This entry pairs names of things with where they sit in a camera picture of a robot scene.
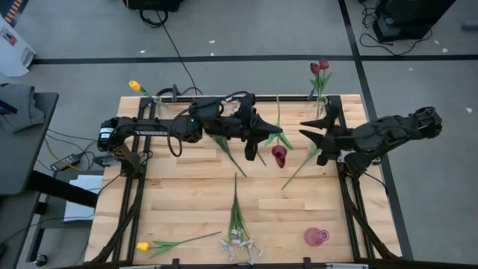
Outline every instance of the black stand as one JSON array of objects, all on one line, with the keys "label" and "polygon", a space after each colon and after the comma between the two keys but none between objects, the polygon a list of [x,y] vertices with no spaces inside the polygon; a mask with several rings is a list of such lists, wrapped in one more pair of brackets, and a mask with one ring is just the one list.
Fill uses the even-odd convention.
[{"label": "black stand", "polygon": [[28,188],[92,208],[96,207],[98,200],[98,195],[91,191],[54,179],[35,170],[31,172]]}]

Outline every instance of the metal bracket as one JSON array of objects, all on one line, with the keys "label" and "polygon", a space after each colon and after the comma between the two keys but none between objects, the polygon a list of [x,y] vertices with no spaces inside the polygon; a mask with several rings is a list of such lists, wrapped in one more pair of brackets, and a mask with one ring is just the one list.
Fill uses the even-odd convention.
[{"label": "metal bracket", "polygon": [[346,264],[346,263],[331,263],[326,264],[326,268],[330,269],[368,269],[368,265],[361,264]]}]

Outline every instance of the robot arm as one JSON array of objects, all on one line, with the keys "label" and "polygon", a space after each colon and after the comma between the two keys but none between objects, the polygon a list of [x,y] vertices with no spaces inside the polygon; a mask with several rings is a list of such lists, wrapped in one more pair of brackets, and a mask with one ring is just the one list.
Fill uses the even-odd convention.
[{"label": "robot arm", "polygon": [[140,165],[140,156],[131,152],[124,144],[126,138],[132,135],[140,136],[170,136],[181,142],[196,143],[202,139],[202,130],[212,137],[240,138],[247,141],[244,153],[246,159],[253,161],[257,154],[258,143],[266,140],[270,134],[280,133],[282,129],[266,123],[254,108],[255,95],[246,93],[239,98],[240,107],[233,115],[224,117],[223,102],[234,94],[226,97],[204,97],[194,100],[189,108],[182,111],[171,120],[139,120],[128,117],[115,117],[105,121],[98,137],[98,149],[112,153],[122,165],[122,171],[127,176],[137,177],[144,171]]},{"label": "robot arm", "polygon": [[326,129],[326,134],[300,130],[322,149],[317,164],[328,160],[343,161],[351,173],[362,174],[370,163],[385,153],[410,140],[434,138],[441,132],[441,118],[435,108],[418,109],[407,117],[382,117],[354,129],[343,130],[335,125],[339,107],[329,104],[327,116],[322,120],[301,123],[304,126]]}]

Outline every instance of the wooden table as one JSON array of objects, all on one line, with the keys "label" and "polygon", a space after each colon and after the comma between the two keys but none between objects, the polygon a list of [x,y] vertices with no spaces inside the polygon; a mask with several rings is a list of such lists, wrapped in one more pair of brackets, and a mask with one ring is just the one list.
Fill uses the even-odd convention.
[{"label": "wooden table", "polygon": [[[347,126],[365,123],[360,95],[342,95],[341,98]],[[135,117],[139,101],[139,97],[121,98],[118,116]],[[168,105],[170,111],[164,118],[171,118],[189,104]],[[314,102],[281,102],[280,105],[282,128],[294,145],[294,150],[288,151],[283,169],[277,166],[271,155],[271,146],[264,143],[259,145],[259,152],[267,167],[258,158],[254,162],[244,158],[244,143],[237,139],[229,141],[232,155],[248,175],[245,178],[207,136],[196,144],[183,143],[180,158],[171,155],[165,137],[152,139],[154,156],[148,162],[137,241],[182,241],[217,231],[223,233],[182,244],[154,259],[149,259],[151,251],[136,250],[135,264],[170,265],[174,258],[180,259],[182,264],[228,263],[228,254],[221,250],[220,239],[227,236],[236,172],[239,176],[238,198],[246,227],[257,246],[265,249],[264,256],[257,262],[298,263],[303,257],[310,257],[312,262],[353,260],[335,162],[330,161],[325,167],[318,167],[315,160],[308,162],[281,191],[307,155],[311,141],[298,132],[304,129],[299,123],[314,119],[316,108],[313,108]],[[264,120],[272,124],[276,122],[275,102],[258,102],[256,108]],[[132,137],[127,141],[131,146]],[[119,171],[119,167],[107,168],[103,185]],[[370,167],[368,172],[382,178],[379,167]],[[116,229],[124,184],[124,179],[118,179],[103,190],[96,207],[85,261],[98,254]],[[131,201],[135,190],[136,185],[133,185]],[[361,192],[370,226],[399,256],[400,246],[383,186],[362,176]],[[322,246],[310,247],[303,239],[309,227],[326,229],[330,239]],[[364,256],[363,238],[357,223],[356,229],[360,252]],[[121,259],[126,257],[128,238],[129,230],[123,237]],[[245,261],[245,257],[238,256],[238,262]]]}]

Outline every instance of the yellow tulip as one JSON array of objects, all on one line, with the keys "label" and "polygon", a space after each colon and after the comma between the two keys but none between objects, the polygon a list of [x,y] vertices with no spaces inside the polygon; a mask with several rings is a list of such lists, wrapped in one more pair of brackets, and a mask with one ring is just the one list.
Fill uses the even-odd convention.
[{"label": "yellow tulip", "polygon": [[141,90],[141,85],[139,83],[137,83],[136,81],[130,81],[129,82],[129,87],[134,91],[140,91]]},{"label": "yellow tulip", "polygon": [[149,250],[149,243],[148,242],[140,242],[136,244],[136,248],[142,251]]}]

